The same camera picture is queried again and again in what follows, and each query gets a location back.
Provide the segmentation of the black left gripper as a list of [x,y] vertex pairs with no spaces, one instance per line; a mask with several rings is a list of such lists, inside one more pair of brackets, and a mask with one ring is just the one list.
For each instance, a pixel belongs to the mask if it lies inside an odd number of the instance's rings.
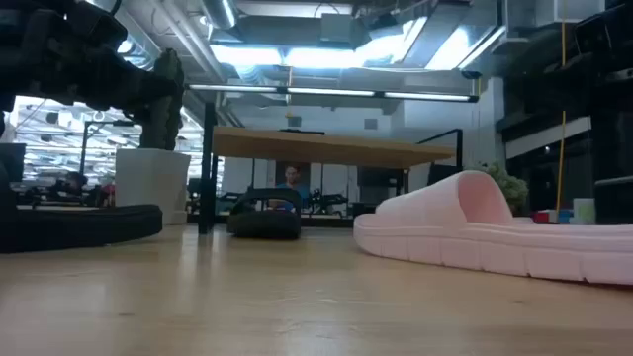
[[182,62],[162,54],[151,70],[123,60],[127,29],[115,18],[123,0],[0,0],[0,110],[18,95],[143,111],[182,106]]

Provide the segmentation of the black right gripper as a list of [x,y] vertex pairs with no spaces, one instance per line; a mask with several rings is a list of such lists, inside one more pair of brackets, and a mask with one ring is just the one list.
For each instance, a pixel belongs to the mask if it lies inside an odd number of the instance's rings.
[[633,96],[633,0],[605,0],[605,10],[576,24],[576,45],[601,96]]

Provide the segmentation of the black slide sandal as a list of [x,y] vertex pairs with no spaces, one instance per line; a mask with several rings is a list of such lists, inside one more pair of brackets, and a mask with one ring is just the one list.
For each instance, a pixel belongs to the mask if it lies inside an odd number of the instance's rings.
[[226,230],[235,237],[298,239],[302,197],[290,188],[249,188],[231,208]]
[[99,247],[152,236],[162,228],[162,210],[156,205],[13,209],[0,214],[0,253]]

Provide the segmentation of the pink slide sandal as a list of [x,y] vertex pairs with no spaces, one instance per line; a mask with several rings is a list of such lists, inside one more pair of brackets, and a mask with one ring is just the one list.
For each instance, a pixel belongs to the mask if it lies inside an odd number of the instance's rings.
[[542,279],[633,286],[633,224],[538,224],[512,215],[495,180],[468,170],[382,202],[353,222],[375,256]]

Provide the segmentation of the tall green cactus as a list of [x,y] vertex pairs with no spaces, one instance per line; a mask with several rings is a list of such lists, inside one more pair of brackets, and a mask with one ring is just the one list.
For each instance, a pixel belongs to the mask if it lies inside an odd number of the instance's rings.
[[184,95],[184,71],[177,51],[165,49],[154,63],[152,72],[174,87],[148,106],[146,121],[142,124],[140,146],[172,151],[181,127],[180,110]]

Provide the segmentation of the white hexagonal plant pot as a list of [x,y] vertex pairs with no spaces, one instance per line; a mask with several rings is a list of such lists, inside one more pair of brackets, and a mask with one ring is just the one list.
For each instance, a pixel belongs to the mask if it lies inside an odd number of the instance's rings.
[[156,205],[163,225],[187,222],[187,178],[191,157],[156,148],[119,149],[115,160],[117,206]]

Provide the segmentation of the pale green block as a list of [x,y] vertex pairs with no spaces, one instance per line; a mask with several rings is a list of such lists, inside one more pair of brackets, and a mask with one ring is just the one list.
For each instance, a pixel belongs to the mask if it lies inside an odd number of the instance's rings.
[[593,198],[573,199],[574,224],[593,225],[596,221]]

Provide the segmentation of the person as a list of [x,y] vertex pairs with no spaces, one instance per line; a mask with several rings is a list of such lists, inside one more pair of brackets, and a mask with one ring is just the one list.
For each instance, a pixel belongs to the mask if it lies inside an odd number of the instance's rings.
[[300,210],[304,209],[309,202],[310,191],[309,186],[301,179],[302,170],[299,165],[289,164],[285,168],[285,180],[276,185],[276,188],[292,189],[301,197]]

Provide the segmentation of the round green succulent plant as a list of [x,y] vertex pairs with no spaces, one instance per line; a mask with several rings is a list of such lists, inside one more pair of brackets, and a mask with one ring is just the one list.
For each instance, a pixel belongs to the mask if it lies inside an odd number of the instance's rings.
[[498,184],[511,213],[515,217],[522,215],[528,196],[528,186],[524,180],[511,176],[498,162],[482,163],[474,166],[474,169],[489,174]]

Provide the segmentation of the long ceiling light bar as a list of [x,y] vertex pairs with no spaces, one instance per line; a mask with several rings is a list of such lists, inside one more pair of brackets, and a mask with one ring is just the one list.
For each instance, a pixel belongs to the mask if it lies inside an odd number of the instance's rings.
[[247,86],[228,84],[186,84],[188,90],[214,91],[227,93],[253,93],[278,95],[312,95],[312,96],[342,96],[372,99],[396,99],[432,102],[476,103],[480,97],[475,95],[459,95],[431,92],[403,92],[403,91],[375,91],[357,89],[326,89],[312,87],[285,86]]

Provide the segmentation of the wooden shelf with black frame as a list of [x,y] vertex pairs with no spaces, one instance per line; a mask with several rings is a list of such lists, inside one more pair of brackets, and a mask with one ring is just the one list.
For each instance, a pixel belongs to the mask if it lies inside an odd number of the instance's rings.
[[223,127],[218,124],[216,105],[208,102],[204,109],[198,233],[206,234],[215,225],[217,165],[221,156],[405,170],[456,157],[459,152],[448,147],[358,136]]

